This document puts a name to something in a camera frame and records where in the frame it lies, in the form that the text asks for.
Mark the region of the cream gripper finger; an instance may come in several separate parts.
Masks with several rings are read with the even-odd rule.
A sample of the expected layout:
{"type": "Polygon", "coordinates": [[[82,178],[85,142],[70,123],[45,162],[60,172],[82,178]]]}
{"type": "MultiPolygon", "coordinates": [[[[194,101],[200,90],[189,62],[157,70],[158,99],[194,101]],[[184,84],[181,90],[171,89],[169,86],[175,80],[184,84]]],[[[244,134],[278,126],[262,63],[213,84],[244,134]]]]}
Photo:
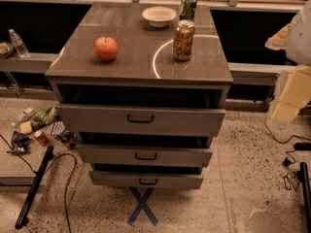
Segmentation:
{"type": "Polygon", "coordinates": [[[276,34],[268,38],[264,46],[270,50],[285,50],[288,44],[288,29],[285,25],[276,34]]]}
{"type": "Polygon", "coordinates": [[[279,123],[290,123],[310,101],[311,67],[299,65],[288,74],[271,117],[279,123]]]}

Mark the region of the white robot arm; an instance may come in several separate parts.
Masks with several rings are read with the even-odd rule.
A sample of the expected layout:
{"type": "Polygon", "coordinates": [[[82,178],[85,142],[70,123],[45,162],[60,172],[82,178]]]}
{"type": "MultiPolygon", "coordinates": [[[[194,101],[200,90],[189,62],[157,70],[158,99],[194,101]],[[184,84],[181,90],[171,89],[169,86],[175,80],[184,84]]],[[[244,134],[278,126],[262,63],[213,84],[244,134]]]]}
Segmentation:
{"type": "Polygon", "coordinates": [[[297,64],[294,70],[278,76],[268,112],[276,123],[291,123],[311,101],[311,11],[302,9],[264,46],[285,50],[286,57],[297,64]]]}

